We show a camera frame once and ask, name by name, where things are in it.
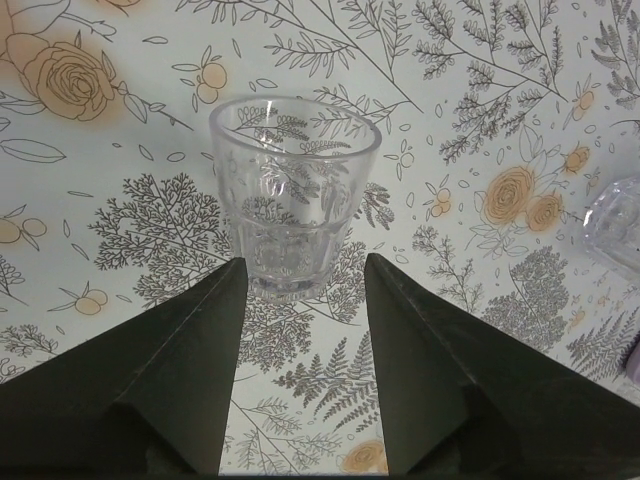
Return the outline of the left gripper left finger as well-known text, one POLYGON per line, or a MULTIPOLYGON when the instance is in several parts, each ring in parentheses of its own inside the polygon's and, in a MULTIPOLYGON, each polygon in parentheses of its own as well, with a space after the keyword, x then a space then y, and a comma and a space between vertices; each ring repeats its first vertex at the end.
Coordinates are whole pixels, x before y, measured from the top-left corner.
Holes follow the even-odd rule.
POLYGON ((1 387, 1 474, 218 472, 247 297, 235 258, 1 387))

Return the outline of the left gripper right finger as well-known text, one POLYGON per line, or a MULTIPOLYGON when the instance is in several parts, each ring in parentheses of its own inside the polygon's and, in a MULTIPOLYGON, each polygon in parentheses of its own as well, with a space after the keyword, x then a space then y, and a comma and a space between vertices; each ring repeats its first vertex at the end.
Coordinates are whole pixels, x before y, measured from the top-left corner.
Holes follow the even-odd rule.
POLYGON ((388 468, 419 479, 630 479, 636 406, 367 257, 388 468))

